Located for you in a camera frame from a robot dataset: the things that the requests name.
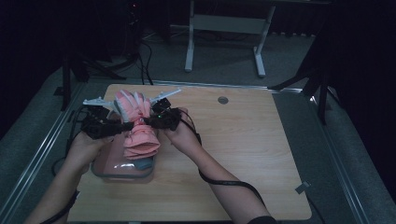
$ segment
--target metal frame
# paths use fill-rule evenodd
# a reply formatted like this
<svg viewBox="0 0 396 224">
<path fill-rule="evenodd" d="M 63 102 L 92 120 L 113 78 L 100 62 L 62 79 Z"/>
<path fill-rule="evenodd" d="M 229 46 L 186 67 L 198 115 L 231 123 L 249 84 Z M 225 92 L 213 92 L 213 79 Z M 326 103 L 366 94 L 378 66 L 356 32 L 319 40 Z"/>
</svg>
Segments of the metal frame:
<svg viewBox="0 0 396 224">
<path fill-rule="evenodd" d="M 127 84 L 139 84 L 139 80 L 137 79 L 127 79 L 127 80 L 119 80 L 118 83 L 127 83 Z M 47 158 L 47 155 L 50 153 L 53 144 L 55 143 L 60 131 L 62 130 L 63 126 L 66 123 L 67 118 L 71 114 L 71 105 L 76 103 L 77 96 L 81 93 L 81 91 L 85 88 L 86 84 L 78 84 L 74 91 L 74 97 L 72 98 L 72 102 L 69 107 L 64 112 L 61 112 L 59 117 L 55 120 L 52 128 L 49 130 L 48 135 L 43 140 L 42 144 L 40 145 L 37 153 L 32 158 L 28 166 L 25 168 L 24 172 L 22 173 L 20 179 L 18 180 L 17 184 L 15 185 L 14 189 L 10 193 L 7 201 L 3 205 L 0 210 L 0 220 L 1 223 L 8 223 L 13 215 L 15 214 L 18 206 L 20 205 L 24 195 L 26 194 L 27 190 L 30 188 L 32 182 L 34 181 L 41 165 L 43 164 L 44 160 Z M 222 87 L 222 88 L 242 88 L 242 89 L 261 89 L 261 90 L 268 90 L 266 87 L 263 86 L 233 86 L 233 85 L 218 85 L 218 84 L 204 84 L 204 83 L 189 83 L 189 82 L 172 82 L 172 81 L 156 81 L 154 85 L 176 85 L 176 86 L 203 86 L 203 87 Z M 281 93 L 281 92 L 292 92 L 295 94 L 299 94 L 302 92 L 301 89 L 284 89 L 283 91 L 271 91 L 271 93 Z M 316 116 L 316 105 L 311 104 L 311 111 L 315 118 L 318 119 Z M 364 211 L 361 200 L 359 198 L 358 193 L 348 176 L 347 170 L 344 164 L 341 161 L 340 155 L 338 153 L 338 149 L 332 142 L 332 138 L 328 133 L 328 130 L 325 126 L 323 126 L 318 119 L 317 124 L 319 129 L 322 130 L 322 134 L 326 139 L 326 144 L 329 148 L 330 159 L 334 166 L 334 170 L 339 178 L 340 185 L 344 190 L 346 195 L 346 199 L 349 203 L 351 211 L 357 221 L 357 223 L 369 223 L 368 217 L 366 212 Z"/>
<path fill-rule="evenodd" d="M 189 45 L 187 47 L 186 72 L 192 71 L 194 57 L 194 30 L 210 30 L 222 32 L 234 32 L 243 34 L 261 35 L 260 43 L 253 48 L 256 61 L 257 73 L 259 77 L 265 77 L 265 69 L 262 61 L 262 48 L 268 30 L 274 16 L 275 8 L 271 7 L 265 20 L 251 18 L 220 17 L 211 15 L 194 14 L 194 0 L 190 0 L 190 26 L 189 26 Z"/>
</svg>

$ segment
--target person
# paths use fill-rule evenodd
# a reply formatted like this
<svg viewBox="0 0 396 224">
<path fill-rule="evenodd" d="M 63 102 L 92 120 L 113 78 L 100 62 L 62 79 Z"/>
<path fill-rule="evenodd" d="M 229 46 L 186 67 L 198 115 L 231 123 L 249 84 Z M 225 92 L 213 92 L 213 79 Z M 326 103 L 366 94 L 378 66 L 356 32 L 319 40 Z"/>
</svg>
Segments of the person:
<svg viewBox="0 0 396 224">
<path fill-rule="evenodd" d="M 188 110 L 180 109 L 183 112 L 181 113 L 182 119 L 191 125 L 187 116 Z M 163 133 L 175 148 L 196 164 L 200 173 L 206 178 L 239 181 L 210 156 L 184 122 L 180 122 L 175 131 L 163 130 Z M 25 223 L 42 223 L 69 205 L 82 175 L 89 170 L 89 165 L 100 153 L 100 148 L 109 144 L 110 141 L 111 138 L 92 140 L 87 134 L 80 132 L 74 139 L 61 170 Z M 233 223 L 276 223 L 262 201 L 250 189 L 239 186 L 209 185 Z M 67 212 L 53 223 L 65 223 L 66 220 Z"/>
</svg>

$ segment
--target black cable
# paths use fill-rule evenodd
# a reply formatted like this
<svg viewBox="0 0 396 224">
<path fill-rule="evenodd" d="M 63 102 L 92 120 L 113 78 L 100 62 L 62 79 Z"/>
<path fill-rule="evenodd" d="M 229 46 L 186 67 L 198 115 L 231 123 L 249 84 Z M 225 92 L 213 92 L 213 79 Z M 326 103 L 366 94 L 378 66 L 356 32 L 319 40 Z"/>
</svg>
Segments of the black cable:
<svg viewBox="0 0 396 224">
<path fill-rule="evenodd" d="M 70 149 L 70 147 L 71 147 L 71 144 L 72 144 L 73 140 L 75 139 L 75 137 L 77 136 L 77 134 L 75 134 L 75 129 L 76 129 L 76 124 L 80 122 L 80 121 L 78 121 L 78 117 L 80 116 L 81 113 L 88 114 L 88 112 L 83 112 L 83 111 L 82 111 L 82 110 L 85 109 L 85 108 L 87 108 L 86 105 L 81 105 L 81 106 L 78 108 L 78 110 L 77 110 L 77 112 L 76 112 L 76 114 L 75 114 L 75 116 L 74 116 L 74 118 L 73 118 L 72 127 L 71 127 L 71 131 L 70 131 L 70 134 L 69 134 L 69 138 L 68 138 L 67 141 L 66 141 L 66 147 L 65 147 L 65 151 L 64 151 L 64 156 L 61 157 L 60 159 L 56 160 L 56 161 L 51 165 L 51 172 L 52 172 L 52 175 L 53 175 L 53 176 L 56 176 L 56 165 L 57 165 L 60 161 L 66 159 L 66 156 L 67 156 L 67 154 L 68 154 L 68 152 L 69 152 L 69 149 Z"/>
<path fill-rule="evenodd" d="M 41 224 L 51 224 L 54 223 L 55 221 L 59 220 L 59 218 L 63 217 L 70 211 L 70 209 L 73 207 L 73 204 L 76 202 L 76 198 L 79 195 L 79 191 L 75 191 L 73 196 L 70 198 L 69 202 L 67 205 L 62 209 L 59 213 L 57 213 L 55 216 L 50 217 L 49 219 L 41 222 Z"/>
<path fill-rule="evenodd" d="M 140 74 L 140 75 L 141 75 L 141 78 L 142 78 L 142 84 L 145 85 L 144 75 L 145 75 L 145 73 L 146 73 L 146 76 L 147 76 L 147 78 L 148 78 L 148 82 L 149 82 L 149 84 L 152 86 L 152 85 L 154 85 L 154 84 L 153 84 L 153 82 L 152 82 L 152 80 L 151 80 L 151 77 L 150 77 L 150 75 L 149 75 L 149 62 L 151 61 L 152 48 L 151 48 L 148 44 L 146 44 L 146 43 L 144 43 L 144 42 L 141 42 L 141 44 L 144 45 L 144 46 L 146 46 L 146 47 L 148 48 L 148 50 L 149 50 L 149 55 L 148 55 L 148 60 L 147 60 L 147 62 L 146 62 L 146 65 L 143 64 L 143 59 L 142 59 L 142 56 L 141 56 L 140 54 L 139 54 L 139 57 L 138 57 L 138 59 L 139 59 L 139 61 L 140 61 L 140 64 L 141 64 L 141 68 L 140 68 L 141 74 Z"/>
<path fill-rule="evenodd" d="M 193 123 L 193 121 L 192 121 L 192 118 L 191 118 L 186 112 L 184 112 L 183 110 L 178 109 L 178 111 L 180 111 L 180 112 L 182 112 L 182 113 L 184 113 L 184 114 L 186 114 L 186 115 L 188 116 L 188 118 L 189 118 L 190 121 L 191 121 L 192 126 L 191 126 L 187 121 L 185 121 L 184 119 L 180 119 L 180 121 L 182 121 L 184 124 L 187 125 L 187 127 L 190 128 L 190 130 L 191 130 L 191 131 L 195 134 L 195 136 L 197 137 L 199 143 L 202 145 L 201 137 L 200 137 L 200 135 L 198 134 L 198 132 L 196 132 L 196 130 L 195 130 L 195 125 L 194 125 L 194 123 Z M 198 169 L 198 173 L 199 173 L 199 175 L 201 176 L 201 178 L 202 178 L 206 183 L 209 183 L 209 184 L 211 184 L 211 185 L 237 186 L 237 187 L 244 187 L 244 188 L 250 189 L 250 190 L 256 195 L 256 197 L 260 200 L 260 202 L 262 202 L 262 204 L 265 206 L 264 200 L 262 199 L 262 196 L 260 195 L 260 193 L 259 193 L 252 185 L 250 185 L 250 184 L 247 183 L 247 182 L 244 182 L 244 181 L 235 181 L 235 180 L 214 180 L 214 179 L 210 179 L 209 177 L 205 176 L 205 175 L 201 172 L 201 170 L 199 170 L 199 169 Z"/>
<path fill-rule="evenodd" d="M 201 178 L 206 183 L 209 183 L 211 185 L 237 186 L 237 187 L 244 187 L 244 188 L 250 189 L 251 191 L 253 191 L 253 193 L 256 195 L 256 197 L 260 200 L 260 202 L 262 202 L 262 204 L 265 206 L 265 203 L 262 200 L 262 196 L 260 195 L 260 193 L 253 186 L 251 186 L 249 183 L 243 182 L 243 181 L 235 181 L 235 180 L 214 180 L 214 179 L 210 179 L 209 177 L 205 176 L 200 170 L 198 170 L 198 172 L 199 172 L 199 175 L 201 176 Z"/>
</svg>

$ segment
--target small metal disk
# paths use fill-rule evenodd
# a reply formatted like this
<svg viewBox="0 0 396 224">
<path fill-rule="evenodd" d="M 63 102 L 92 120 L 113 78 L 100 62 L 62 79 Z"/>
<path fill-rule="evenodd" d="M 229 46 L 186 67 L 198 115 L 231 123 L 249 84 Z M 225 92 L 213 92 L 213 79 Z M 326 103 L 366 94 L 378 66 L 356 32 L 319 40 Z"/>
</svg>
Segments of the small metal disk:
<svg viewBox="0 0 396 224">
<path fill-rule="evenodd" d="M 221 103 L 222 105 L 227 105 L 228 104 L 228 98 L 225 96 L 220 96 L 218 99 L 219 103 Z"/>
</svg>

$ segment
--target table surface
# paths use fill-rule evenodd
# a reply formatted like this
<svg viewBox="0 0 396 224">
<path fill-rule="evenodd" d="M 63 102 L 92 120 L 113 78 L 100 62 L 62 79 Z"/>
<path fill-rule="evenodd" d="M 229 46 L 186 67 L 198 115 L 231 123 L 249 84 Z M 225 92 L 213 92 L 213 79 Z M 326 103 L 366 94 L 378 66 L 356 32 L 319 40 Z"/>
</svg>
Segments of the table surface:
<svg viewBox="0 0 396 224">
<path fill-rule="evenodd" d="M 309 219 L 311 210 L 272 93 L 264 89 L 193 86 L 110 85 L 105 99 L 118 90 L 161 91 L 172 107 L 187 107 L 204 148 L 226 169 L 261 194 L 278 220 Z M 220 96 L 229 103 L 218 102 Z M 160 133 L 154 177 L 147 184 L 106 182 L 88 172 L 69 221 L 210 221 L 230 220 L 195 164 Z"/>
</svg>

